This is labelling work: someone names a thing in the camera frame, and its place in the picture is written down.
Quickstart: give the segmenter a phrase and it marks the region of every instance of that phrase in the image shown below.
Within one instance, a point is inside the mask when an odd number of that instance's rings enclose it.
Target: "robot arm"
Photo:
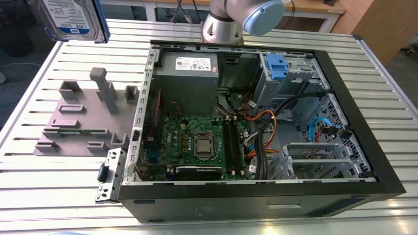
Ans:
[[[286,0],[211,0],[203,25],[203,38],[210,43],[238,44],[242,30],[254,36],[268,33],[284,13]]]

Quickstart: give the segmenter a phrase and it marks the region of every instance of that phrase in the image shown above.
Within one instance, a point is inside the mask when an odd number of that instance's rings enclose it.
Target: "blue cable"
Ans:
[[[319,121],[319,120],[324,122],[326,126],[332,126],[332,123],[327,118],[324,118],[324,117],[314,118],[314,120],[311,121],[311,124],[308,124],[308,138],[311,139],[311,142],[315,140],[314,127],[315,127],[316,121]]]

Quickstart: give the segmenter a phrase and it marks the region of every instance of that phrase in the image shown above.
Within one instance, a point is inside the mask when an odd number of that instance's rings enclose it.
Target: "ram slot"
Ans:
[[[231,146],[231,132],[230,132],[230,121],[223,120],[222,122],[222,132],[223,132],[223,149],[226,157],[227,172],[231,173],[235,168],[234,156],[232,156],[232,146]]]
[[[240,174],[243,171],[242,166],[242,156],[240,156],[240,150],[239,150],[239,132],[236,128],[236,122],[231,121],[230,124],[230,136],[231,136],[231,148],[232,148],[232,158],[234,158],[234,169],[236,174]]]

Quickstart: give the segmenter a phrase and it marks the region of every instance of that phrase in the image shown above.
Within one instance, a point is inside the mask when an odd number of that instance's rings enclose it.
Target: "power supply label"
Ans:
[[[176,58],[176,70],[211,71],[210,58]]]
[[[43,0],[56,27],[65,33],[87,34],[89,25],[81,6],[73,0]]]

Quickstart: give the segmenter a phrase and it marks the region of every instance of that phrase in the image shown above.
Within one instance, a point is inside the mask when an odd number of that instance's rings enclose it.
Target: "metal table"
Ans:
[[[81,88],[93,88],[89,70],[104,67],[116,89],[140,86],[149,39],[200,41],[197,25],[121,20],[108,24],[108,44],[56,43],[0,133],[0,233],[418,234],[418,112],[368,47],[350,35],[275,30],[264,37],[244,35],[244,41],[328,51],[406,194],[332,218],[157,225],[139,224],[121,205],[96,205],[96,174],[104,157],[32,155],[60,99],[61,81],[77,80]]]

